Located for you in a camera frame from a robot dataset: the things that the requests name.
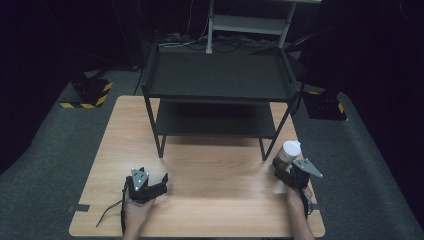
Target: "yellow and black striped tape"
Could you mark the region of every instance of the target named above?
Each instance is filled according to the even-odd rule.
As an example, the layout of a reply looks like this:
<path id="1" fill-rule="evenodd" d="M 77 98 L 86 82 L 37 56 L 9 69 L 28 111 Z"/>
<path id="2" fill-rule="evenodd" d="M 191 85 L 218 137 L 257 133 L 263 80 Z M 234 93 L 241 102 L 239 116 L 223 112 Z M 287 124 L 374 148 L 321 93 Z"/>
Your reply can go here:
<path id="1" fill-rule="evenodd" d="M 87 103 L 87 102 L 64 102 L 60 101 L 59 104 L 63 108 L 96 108 L 103 105 L 103 103 L 106 101 L 107 94 L 109 93 L 109 90 L 112 88 L 113 82 L 109 82 L 106 84 L 103 88 L 102 96 L 97 99 L 97 101 L 93 103 Z"/>

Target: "upper shelf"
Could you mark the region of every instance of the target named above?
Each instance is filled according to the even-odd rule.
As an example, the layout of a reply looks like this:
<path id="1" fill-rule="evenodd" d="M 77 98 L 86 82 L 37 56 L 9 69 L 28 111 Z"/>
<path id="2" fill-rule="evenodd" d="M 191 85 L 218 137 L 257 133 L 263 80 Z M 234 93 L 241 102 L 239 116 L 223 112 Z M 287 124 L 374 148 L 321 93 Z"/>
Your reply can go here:
<path id="1" fill-rule="evenodd" d="M 284 19 L 265 19 L 227 15 L 213 16 L 213 30 L 281 35 Z"/>
<path id="2" fill-rule="evenodd" d="M 277 56 L 156 53 L 149 97 L 289 102 L 287 64 Z"/>

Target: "human hand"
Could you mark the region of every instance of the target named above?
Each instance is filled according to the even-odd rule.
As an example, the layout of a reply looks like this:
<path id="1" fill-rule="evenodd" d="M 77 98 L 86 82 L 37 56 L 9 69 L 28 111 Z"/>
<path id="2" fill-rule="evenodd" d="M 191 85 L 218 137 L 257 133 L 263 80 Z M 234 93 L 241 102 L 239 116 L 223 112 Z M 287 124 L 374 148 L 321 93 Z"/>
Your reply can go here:
<path id="1" fill-rule="evenodd" d="M 309 227 L 309 223 L 305 218 L 305 210 L 303 202 L 298 190 L 286 185 L 287 188 L 287 205 L 290 217 L 290 224 L 295 240 L 312 240 L 315 239 Z M 309 187 L 303 190 L 306 194 L 312 197 L 312 191 Z"/>
<path id="2" fill-rule="evenodd" d="M 156 198 L 145 202 L 144 204 L 136 202 L 125 203 L 126 229 L 123 239 L 138 239 L 141 226 L 146 221 L 155 200 Z"/>
<path id="3" fill-rule="evenodd" d="M 289 187 L 288 185 L 286 185 L 286 189 L 287 189 L 287 205 L 289 209 L 291 209 L 295 213 L 304 214 L 303 202 L 300 197 L 299 191 Z M 309 189 L 309 187 L 306 187 L 303 191 L 306 194 L 308 194 L 309 197 L 312 197 L 313 193 L 311 189 Z"/>

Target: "shelf leg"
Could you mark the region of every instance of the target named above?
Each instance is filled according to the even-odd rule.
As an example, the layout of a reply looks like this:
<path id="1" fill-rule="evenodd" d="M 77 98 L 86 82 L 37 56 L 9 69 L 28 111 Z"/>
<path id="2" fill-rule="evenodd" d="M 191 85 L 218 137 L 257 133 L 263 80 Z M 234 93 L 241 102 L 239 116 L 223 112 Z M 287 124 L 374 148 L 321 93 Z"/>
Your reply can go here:
<path id="1" fill-rule="evenodd" d="M 166 135 L 162 136 L 162 144 L 159 151 L 159 158 L 163 158 L 163 153 L 165 151 L 165 142 L 166 142 Z"/>
<path id="2" fill-rule="evenodd" d="M 284 113 L 283 118 L 281 119 L 280 124 L 278 125 L 277 131 L 275 132 L 274 137 L 272 138 L 271 144 L 268 147 L 268 150 L 263 158 L 263 161 L 266 161 L 269 157 L 269 154 L 271 154 L 271 150 L 275 145 L 275 142 L 277 141 L 278 135 L 281 132 L 281 129 L 283 129 L 284 123 L 287 120 L 287 117 L 289 116 L 289 114 L 293 111 L 293 107 L 295 106 L 296 100 L 297 100 L 297 94 L 295 95 L 295 97 L 292 99 L 292 101 L 290 101 L 290 103 L 287 106 L 287 110 Z"/>
<path id="3" fill-rule="evenodd" d="M 165 147 L 166 136 L 164 135 L 162 138 L 162 145 L 159 143 L 159 135 L 156 129 L 156 122 L 153 116 L 152 105 L 150 103 L 150 99 L 144 95 L 144 101 L 146 102 L 147 114 L 149 115 L 150 125 L 152 126 L 153 137 L 155 138 L 156 148 L 158 150 L 159 158 L 163 157 L 163 150 Z"/>
<path id="4" fill-rule="evenodd" d="M 214 0 L 209 2 L 209 28 L 208 28 L 208 44 L 206 46 L 206 53 L 212 53 L 212 32 L 213 32 L 213 5 Z"/>
<path id="5" fill-rule="evenodd" d="M 262 161 L 266 161 L 264 142 L 262 141 L 262 138 L 259 138 L 259 146 L 261 147 Z"/>
<path id="6" fill-rule="evenodd" d="M 282 30 L 282 33 L 281 33 L 281 36 L 280 36 L 280 40 L 278 41 L 278 47 L 279 48 L 283 48 L 284 42 L 286 41 L 287 32 L 289 31 L 291 19 L 293 17 L 293 13 L 294 13 L 295 8 L 296 8 L 296 2 L 290 3 L 289 12 L 286 16 L 286 21 L 285 21 L 284 26 L 283 26 L 283 30 Z"/>

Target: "wooden table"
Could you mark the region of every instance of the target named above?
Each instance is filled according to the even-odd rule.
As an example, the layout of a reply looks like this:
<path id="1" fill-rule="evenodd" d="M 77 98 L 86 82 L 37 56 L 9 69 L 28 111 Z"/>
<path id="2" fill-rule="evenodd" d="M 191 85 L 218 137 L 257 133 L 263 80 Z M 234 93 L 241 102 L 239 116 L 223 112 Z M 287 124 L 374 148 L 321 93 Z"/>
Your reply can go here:
<path id="1" fill-rule="evenodd" d="M 152 101 L 154 109 L 158 104 Z M 286 104 L 271 107 L 278 121 Z M 277 146 L 289 139 L 297 139 L 290 117 Z M 96 224 L 104 210 L 121 199 L 131 169 L 145 167 L 150 185 L 165 173 L 169 182 L 168 193 L 156 200 L 141 236 L 291 236 L 284 184 L 273 176 L 272 161 L 261 160 L 258 144 L 246 138 L 169 137 L 167 153 L 160 159 L 144 98 L 119 97 L 79 202 L 90 208 L 75 212 L 69 232 L 122 236 L 120 207 L 111 209 L 99 227 Z M 308 221 L 316 237 L 324 235 L 319 210 Z"/>

